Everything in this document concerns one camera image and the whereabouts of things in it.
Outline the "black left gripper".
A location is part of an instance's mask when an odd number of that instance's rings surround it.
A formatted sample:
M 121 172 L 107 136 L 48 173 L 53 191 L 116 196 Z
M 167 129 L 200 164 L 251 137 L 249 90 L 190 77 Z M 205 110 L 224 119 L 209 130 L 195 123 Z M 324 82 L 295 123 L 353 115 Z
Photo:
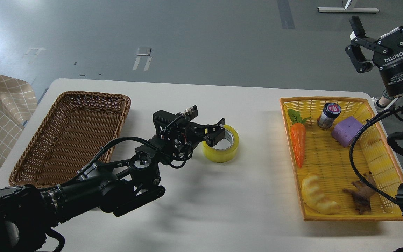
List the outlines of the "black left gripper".
M 166 144 L 165 153 L 172 158 L 190 158 L 201 142 L 214 147 L 225 137 L 225 118 L 216 124 L 200 125 L 190 121 L 160 122 L 160 138 Z

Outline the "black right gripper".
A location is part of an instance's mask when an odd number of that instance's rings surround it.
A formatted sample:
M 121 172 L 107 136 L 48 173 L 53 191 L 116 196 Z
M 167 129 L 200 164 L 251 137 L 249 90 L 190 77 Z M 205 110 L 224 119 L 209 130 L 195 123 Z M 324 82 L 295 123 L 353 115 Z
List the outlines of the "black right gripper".
M 374 67 L 374 63 L 379 68 L 388 95 L 402 96 L 403 45 L 400 46 L 401 27 L 382 35 L 377 41 L 365 35 L 365 29 L 358 16 L 350 17 L 349 22 L 352 28 L 351 43 L 345 48 L 345 52 L 357 73 L 369 72 Z M 362 53 L 362 47 L 375 52 L 373 63 L 366 59 Z

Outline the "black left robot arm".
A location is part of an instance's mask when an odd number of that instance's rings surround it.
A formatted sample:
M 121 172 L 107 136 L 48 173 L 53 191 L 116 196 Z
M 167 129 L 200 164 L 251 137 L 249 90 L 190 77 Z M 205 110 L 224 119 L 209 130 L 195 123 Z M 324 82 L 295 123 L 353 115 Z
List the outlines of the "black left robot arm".
M 197 106 L 155 112 L 151 139 L 111 140 L 67 182 L 0 188 L 0 252 L 35 252 L 47 237 L 57 240 L 60 252 L 65 238 L 54 231 L 60 223 L 94 208 L 119 217 L 162 197 L 159 164 L 179 169 L 199 143 L 214 147 L 226 135 L 224 118 L 201 125 L 192 121 L 197 113 Z

